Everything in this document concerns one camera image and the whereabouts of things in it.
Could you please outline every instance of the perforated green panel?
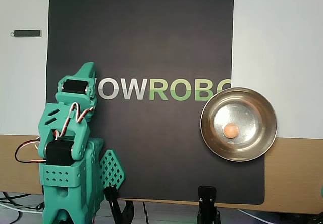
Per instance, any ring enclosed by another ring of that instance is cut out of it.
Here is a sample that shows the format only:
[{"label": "perforated green panel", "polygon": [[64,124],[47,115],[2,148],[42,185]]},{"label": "perforated green panel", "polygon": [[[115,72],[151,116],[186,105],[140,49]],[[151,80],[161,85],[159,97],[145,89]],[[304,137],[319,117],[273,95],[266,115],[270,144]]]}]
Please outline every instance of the perforated green panel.
[{"label": "perforated green panel", "polygon": [[72,166],[39,165],[40,183],[47,186],[77,187],[85,174],[85,162]]},{"label": "perforated green panel", "polygon": [[117,189],[125,179],[123,171],[114,150],[106,151],[100,161],[100,180],[104,188],[110,185],[116,185]]}]

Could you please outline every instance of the wowrobo logo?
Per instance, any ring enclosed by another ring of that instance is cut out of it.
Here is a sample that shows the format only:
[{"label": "wowrobo logo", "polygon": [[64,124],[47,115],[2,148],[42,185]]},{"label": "wowrobo logo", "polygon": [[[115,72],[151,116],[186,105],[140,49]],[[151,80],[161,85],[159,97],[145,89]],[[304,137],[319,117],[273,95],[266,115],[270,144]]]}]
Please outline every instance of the wowrobo logo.
[{"label": "wowrobo logo", "polygon": [[[113,86],[113,92],[110,95],[107,95],[103,91],[103,87],[106,83],[111,83]],[[141,87],[139,88],[138,80],[136,78],[132,78],[130,80],[129,87],[127,88],[126,79],[121,78],[121,89],[123,92],[123,97],[125,100],[130,100],[132,91],[135,89],[137,100],[143,100],[145,95],[148,79],[142,79]],[[186,93],[183,96],[178,96],[176,94],[176,86],[178,84],[184,84],[186,88]],[[231,79],[224,79],[222,80],[217,86],[217,92],[222,91],[223,86],[225,84],[231,84]],[[149,79],[149,100],[155,100],[156,96],[162,100],[168,100],[165,95],[165,91],[168,89],[168,82],[165,79]],[[196,101],[208,101],[213,95],[214,92],[212,91],[213,82],[209,79],[195,79],[195,100]],[[177,101],[185,101],[187,100],[192,94],[192,86],[190,82],[186,79],[176,79],[170,85],[170,94],[174,100]],[[207,96],[201,96],[201,93],[205,92]],[[100,81],[98,85],[98,93],[103,99],[111,100],[117,97],[119,94],[119,84],[113,78],[104,78]]]}]

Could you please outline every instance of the red white wire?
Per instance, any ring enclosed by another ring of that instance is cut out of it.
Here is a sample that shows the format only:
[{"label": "red white wire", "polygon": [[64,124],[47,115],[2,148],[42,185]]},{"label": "red white wire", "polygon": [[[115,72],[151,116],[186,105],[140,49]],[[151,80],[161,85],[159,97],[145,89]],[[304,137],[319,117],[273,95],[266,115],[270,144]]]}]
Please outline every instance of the red white wire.
[{"label": "red white wire", "polygon": [[70,111],[69,114],[67,115],[67,118],[63,124],[62,130],[61,132],[59,132],[58,130],[54,131],[54,136],[55,136],[55,140],[57,140],[59,137],[63,137],[66,133],[67,130],[67,126],[70,123],[70,116],[72,111],[76,109],[76,116],[75,116],[75,121],[77,123],[81,123],[81,121],[84,119],[84,117],[86,116],[86,114],[88,114],[90,111],[94,110],[94,107],[91,107],[90,109],[85,109],[81,114],[80,114],[80,105],[79,103],[74,102],[71,107],[70,107]]}]

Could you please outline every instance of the black cable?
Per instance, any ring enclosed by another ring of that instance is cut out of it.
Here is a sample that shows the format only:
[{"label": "black cable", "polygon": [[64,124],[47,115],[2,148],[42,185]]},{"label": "black cable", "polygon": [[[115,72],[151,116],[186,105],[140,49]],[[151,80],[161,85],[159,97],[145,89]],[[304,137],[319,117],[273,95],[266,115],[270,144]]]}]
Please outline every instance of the black cable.
[{"label": "black cable", "polygon": [[[9,201],[12,205],[14,205],[14,206],[23,206],[23,205],[20,205],[20,204],[18,204],[18,203],[16,203],[15,201],[13,201],[12,199],[12,197],[11,196],[9,196],[8,194],[7,194],[7,192],[2,192],[3,193],[3,195],[5,196],[5,200],[7,200],[7,201]],[[36,207],[26,207],[26,209],[30,209],[30,210],[41,210],[41,209],[43,209],[43,203],[44,202],[42,202],[42,203],[40,203],[39,205],[37,205]]]},{"label": "black cable", "polygon": [[[13,204],[13,205],[15,205],[15,206],[18,206],[18,204],[17,203],[15,203],[12,199],[11,199],[11,197],[7,194],[7,192],[2,192],[3,193],[3,195],[5,196],[5,200],[8,200],[9,201],[9,203],[11,203],[11,204]],[[18,211],[18,217],[17,217],[17,219],[15,219],[13,222],[11,222],[10,224],[14,224],[14,223],[16,223],[17,221],[19,221],[20,219],[22,218],[22,212],[20,212],[20,211]]]},{"label": "black cable", "polygon": [[18,212],[18,217],[17,219],[15,219],[13,222],[9,223],[9,224],[15,224],[16,222],[18,222],[20,219],[22,218],[22,212]]},{"label": "black cable", "polygon": [[148,220],[148,212],[147,212],[147,210],[146,210],[145,202],[142,202],[142,205],[143,205],[143,212],[145,213],[145,216],[146,216],[146,224],[149,224],[149,220]]},{"label": "black cable", "polygon": [[[16,196],[10,196],[9,198],[10,199],[19,199],[19,198],[23,198],[23,197],[26,197],[26,196],[29,196],[29,195],[30,194],[16,195]],[[0,197],[0,200],[8,200],[8,198],[7,197]]]}]

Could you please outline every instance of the white wall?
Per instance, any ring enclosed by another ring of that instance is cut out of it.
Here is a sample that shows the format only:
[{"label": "white wall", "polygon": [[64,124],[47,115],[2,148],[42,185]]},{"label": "white wall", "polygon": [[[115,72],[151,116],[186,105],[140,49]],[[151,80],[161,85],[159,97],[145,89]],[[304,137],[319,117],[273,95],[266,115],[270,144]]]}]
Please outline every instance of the white wall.
[{"label": "white wall", "polygon": [[[0,0],[0,134],[38,135],[45,107],[48,0]],[[41,38],[13,38],[40,29]]]},{"label": "white wall", "polygon": [[[323,138],[322,8],[323,0],[234,1],[232,85],[271,102],[279,137]],[[47,19],[48,0],[0,0],[0,134],[38,134]],[[11,38],[14,29],[43,37]]]},{"label": "white wall", "polygon": [[323,0],[234,0],[232,86],[273,105],[278,137],[323,138]]}]

